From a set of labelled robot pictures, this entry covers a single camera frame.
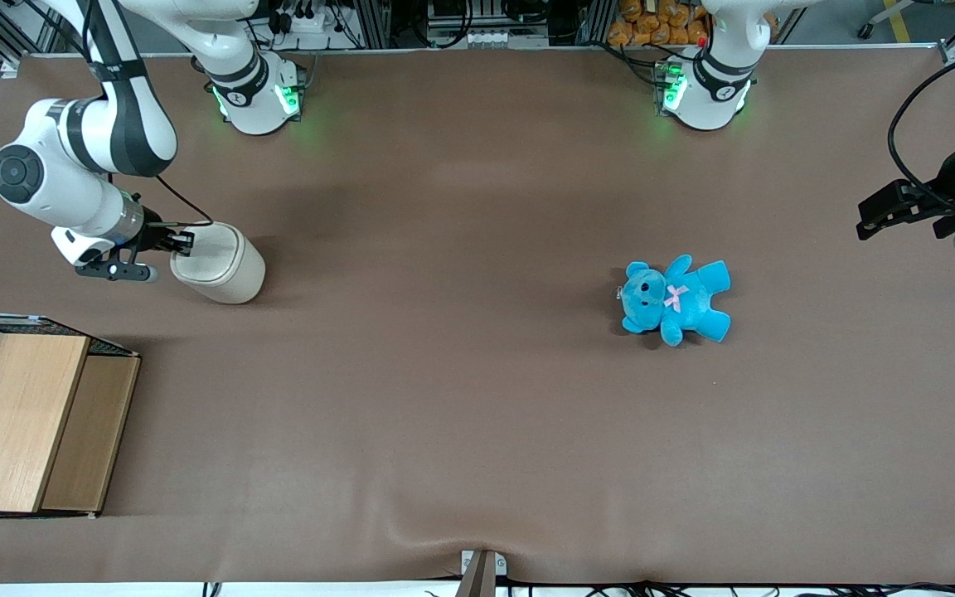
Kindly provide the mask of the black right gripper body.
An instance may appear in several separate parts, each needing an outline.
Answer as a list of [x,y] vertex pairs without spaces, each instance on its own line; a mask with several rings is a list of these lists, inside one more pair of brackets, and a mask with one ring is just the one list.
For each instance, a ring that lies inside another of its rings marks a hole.
[[135,262],[141,252],[167,252],[169,250],[169,230],[163,225],[162,217],[152,209],[143,207],[143,225],[128,242],[113,248],[113,257],[121,256],[121,250],[129,252],[129,262]]

